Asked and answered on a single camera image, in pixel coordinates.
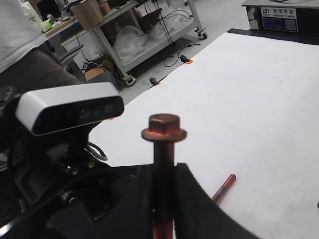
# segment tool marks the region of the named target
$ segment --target red pen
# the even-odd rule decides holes
[[[235,181],[236,181],[236,175],[232,173],[224,182],[224,184],[218,189],[215,195],[211,198],[213,202],[217,204]]]

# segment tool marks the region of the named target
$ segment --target wheel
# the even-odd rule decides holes
[[[207,39],[207,34],[204,32],[204,33],[199,33],[198,34],[198,38],[201,39],[201,40],[205,40]]]

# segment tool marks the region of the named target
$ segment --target gray floor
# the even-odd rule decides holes
[[[183,50],[182,53],[188,58],[191,58],[229,29],[249,29],[245,8],[241,6],[243,1],[244,0],[194,0],[202,26],[206,28],[205,31],[208,38],[206,40],[198,40],[197,34],[190,32],[187,35],[187,40],[178,41],[176,51],[189,44],[189,40],[191,40],[192,43],[200,43],[200,46],[187,47]],[[189,8],[184,6],[183,0],[172,0],[172,3],[173,7],[182,8],[190,12]],[[159,4],[161,7],[166,6],[164,0],[159,0]],[[143,6],[140,7],[140,11],[145,11]],[[164,59],[166,56],[167,50],[164,49],[132,71],[132,75],[137,78],[137,82],[133,86],[123,89],[122,96],[125,104],[151,86],[149,78],[154,77],[160,80],[181,65],[179,61],[173,67],[165,67],[161,59]]]

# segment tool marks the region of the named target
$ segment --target copper bolt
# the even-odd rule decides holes
[[[172,238],[174,143],[186,138],[176,115],[153,115],[142,138],[154,143],[154,238]]]

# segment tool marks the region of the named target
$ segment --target white paper sheet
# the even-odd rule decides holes
[[[318,46],[226,33],[90,140],[113,166],[152,163],[141,130],[152,114],[177,114],[188,138],[176,162],[210,196],[237,175],[220,204],[227,214],[263,239],[317,239],[318,58]]]

